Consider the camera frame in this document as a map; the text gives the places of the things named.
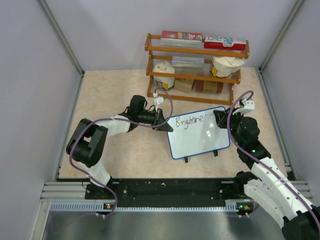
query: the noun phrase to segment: table top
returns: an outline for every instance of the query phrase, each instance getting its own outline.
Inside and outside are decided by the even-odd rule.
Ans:
[[[149,102],[148,105],[152,105],[154,99],[147,97],[148,83],[149,77],[146,76],[145,69],[86,71],[69,138],[81,119],[95,120],[122,113],[130,104],[133,95],[145,96]],[[287,175],[254,67],[241,69],[241,83],[234,86],[234,99],[247,90],[254,91],[255,111],[250,112],[248,116],[255,118],[258,122],[259,140],[271,153],[279,169]],[[169,90],[169,94],[176,91],[178,90]],[[211,96],[228,99],[228,93],[225,84],[222,93],[211,94]],[[173,115],[218,106],[220,105],[173,100]],[[170,102],[166,100],[160,107],[166,118],[170,113]],[[85,177],[70,165],[68,157],[67,154],[63,157],[59,177]],[[209,152],[189,157],[188,163],[183,159],[174,160],[171,157],[167,133],[153,131],[146,127],[137,127],[131,132],[107,138],[101,161],[114,178],[230,178],[239,171],[248,171],[248,167],[239,159],[233,144],[229,148],[220,150],[217,157]]]

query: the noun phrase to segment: cable plug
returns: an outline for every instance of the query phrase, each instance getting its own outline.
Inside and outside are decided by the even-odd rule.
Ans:
[[[165,101],[163,96],[159,96],[154,100],[155,111],[158,111],[158,106]]]

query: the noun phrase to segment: gray wall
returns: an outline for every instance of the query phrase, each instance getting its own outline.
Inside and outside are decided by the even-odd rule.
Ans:
[[[320,1],[308,0],[263,76],[288,143],[292,164],[320,204]]]
[[[36,0],[0,2],[0,239],[25,240],[80,77]]]
[[[85,70],[143,69],[147,33],[245,38],[260,66],[296,0],[47,0]]]

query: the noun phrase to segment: shelf rack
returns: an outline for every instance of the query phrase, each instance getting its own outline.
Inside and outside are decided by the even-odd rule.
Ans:
[[[202,102],[202,103],[212,103],[212,104],[221,104],[221,105],[232,105],[234,102],[234,86],[235,84],[239,84],[241,82],[241,71],[233,73],[229,77],[214,77],[214,76],[202,76],[202,75],[189,75],[189,74],[177,74],[177,73],[163,73],[163,72],[153,72],[154,68],[154,59],[156,60],[167,60],[171,61],[172,56],[167,55],[154,55],[153,51],[157,52],[172,52],[172,53],[184,53],[184,54],[197,54],[197,55],[211,55],[211,56],[225,56],[225,57],[237,57],[247,59],[250,54],[249,49],[249,41],[246,41],[246,48],[244,51],[225,51],[225,50],[216,50],[216,49],[206,49],[206,48],[184,48],[184,47],[170,47],[170,46],[155,46],[152,45],[152,39],[161,39],[161,35],[153,35],[148,33],[144,49],[149,51],[149,59],[146,66],[146,75],[150,77],[149,85],[147,88],[147,96],[153,97],[153,93],[151,92],[151,88],[154,84],[154,76],[160,77],[173,77],[173,78],[181,78],[181,79],[194,79],[194,80],[203,80],[203,81],[214,81],[221,83],[229,84],[229,100],[220,100],[220,99],[212,99],[212,98],[201,98],[201,97],[192,97],[192,96],[182,96],[182,95],[171,95],[172,99],[177,100],[187,100],[194,102]],[[205,59],[205,64],[211,64],[211,59]]]

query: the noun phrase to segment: whiteboard stand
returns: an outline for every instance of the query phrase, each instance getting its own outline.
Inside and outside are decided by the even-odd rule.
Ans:
[[[218,150],[228,148],[230,139],[228,130],[219,128],[214,110],[226,110],[223,106],[172,116],[168,123],[173,132],[168,132],[170,152],[173,159],[213,152],[218,156]]]

